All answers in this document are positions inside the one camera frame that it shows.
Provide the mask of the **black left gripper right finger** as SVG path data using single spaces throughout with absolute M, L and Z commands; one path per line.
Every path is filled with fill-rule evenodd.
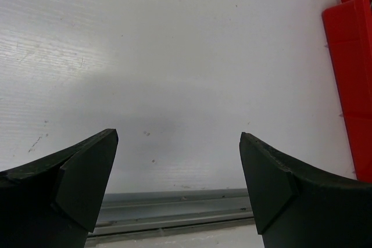
M 370 247 L 371 185 L 326 172 L 249 133 L 239 152 L 266 247 Z

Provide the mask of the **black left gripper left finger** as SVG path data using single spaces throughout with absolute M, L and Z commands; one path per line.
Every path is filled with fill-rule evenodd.
M 94 231 L 119 137 L 105 129 L 1 171 L 1 247 L 84 247 Z

